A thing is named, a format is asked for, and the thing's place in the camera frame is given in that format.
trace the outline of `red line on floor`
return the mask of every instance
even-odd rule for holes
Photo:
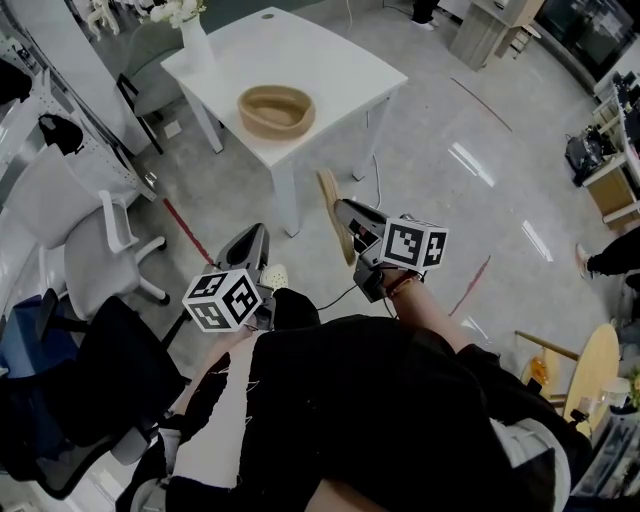
[[[478,272],[476,272],[476,276],[469,283],[469,286],[467,286],[467,291],[462,296],[462,298],[458,301],[458,303],[456,304],[456,307],[453,308],[453,311],[451,313],[449,313],[449,316],[453,316],[453,314],[458,310],[458,308],[464,302],[464,300],[467,298],[467,296],[471,293],[471,290],[473,290],[475,285],[478,284],[478,281],[480,280],[480,278],[482,277],[482,274],[484,273],[485,269],[487,268],[487,265],[489,264],[489,260],[490,259],[491,259],[491,255],[489,255],[489,257],[487,258],[487,261],[485,261],[482,264],[482,266],[480,267],[480,269],[478,270]]]
[[[198,249],[198,252],[202,255],[205,261],[209,265],[215,265],[215,263],[211,259],[211,256],[209,256],[209,253],[205,250],[205,248],[200,243],[200,240],[198,240],[196,236],[193,234],[193,232],[189,229],[189,226],[187,226],[187,223],[182,219],[182,217],[180,217],[180,214],[176,211],[176,209],[169,202],[169,200],[165,197],[162,200],[162,202],[167,207],[167,210],[169,210],[169,213],[171,214],[171,216],[174,219],[176,219],[176,222],[180,225],[180,227],[182,228],[182,231],[185,232],[185,234],[189,237],[189,240],[191,240],[193,245],[196,246],[196,249]]]

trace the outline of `gray office chair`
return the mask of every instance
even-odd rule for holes
[[[113,201],[106,190],[99,197],[86,190],[57,145],[41,151],[23,171],[5,206],[40,243],[42,274],[44,249],[64,244],[69,299],[81,320],[92,317],[112,295],[137,287],[169,303],[169,295],[138,270],[151,251],[166,248],[165,239],[158,237],[134,252],[138,239],[131,234],[124,202]]]
[[[167,22],[143,23],[131,36],[127,64],[117,86],[158,153],[162,148],[143,116],[157,113],[182,96],[182,90],[160,63],[183,48],[180,30]]]

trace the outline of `white wall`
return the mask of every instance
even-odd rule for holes
[[[594,87],[593,92],[601,100],[605,100],[611,94],[611,75],[616,71],[622,76],[626,75],[629,71],[640,73],[640,38],[634,41],[629,49],[620,57],[620,60],[616,62],[616,65],[613,66],[611,71]]]
[[[11,6],[40,49],[96,116],[133,153],[142,151],[149,139],[64,1],[11,0]]]

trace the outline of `white table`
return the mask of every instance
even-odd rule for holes
[[[295,236],[300,224],[292,158],[347,117],[369,111],[365,148],[353,171],[362,179],[394,93],[407,77],[346,39],[280,9],[264,9],[208,37],[215,55],[209,69],[191,71],[184,50],[162,66],[182,87],[216,152],[222,144],[208,113],[269,169],[285,229]],[[250,87],[268,84],[296,87],[313,99],[316,120],[302,137],[271,141],[245,130],[238,97]]]
[[[620,104],[620,99],[618,98],[618,91],[617,91],[616,85],[613,83],[612,83],[612,90],[613,90],[613,96],[610,101],[615,102],[615,105],[618,108],[618,117],[611,120],[609,123],[603,126],[600,130],[600,133],[604,133],[605,131],[609,130],[616,124],[619,124],[623,151],[618,153],[617,155],[614,155],[609,160],[609,163],[607,163],[607,165],[605,165],[598,172],[596,172],[595,174],[590,176],[588,179],[586,179],[583,184],[583,186],[585,187],[588,185],[591,185],[594,181],[597,181],[603,176],[606,176],[607,174],[614,171],[615,169],[617,169],[618,167],[620,167],[625,163],[627,164],[629,171],[631,171],[631,174],[633,175],[636,182],[640,183],[640,158],[638,157],[638,153],[635,147],[633,147],[629,143],[629,136],[627,135],[627,130],[625,127],[626,115],[625,115],[624,107]],[[621,208],[616,212],[610,213],[609,215],[605,215],[602,218],[602,221],[607,224],[609,222],[613,222],[616,219],[619,219],[620,217],[624,217],[625,215],[628,215],[638,209],[640,209],[640,201],[635,201],[634,203],[631,203],[630,205],[625,206],[624,208]]]

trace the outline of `black chair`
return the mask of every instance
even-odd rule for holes
[[[37,325],[43,337],[49,328],[86,334],[76,361],[0,379],[0,466],[63,499],[107,451],[123,464],[141,457],[185,379],[166,352],[176,329],[161,343],[116,297],[88,326],[56,318],[51,301],[57,298],[48,292]]]

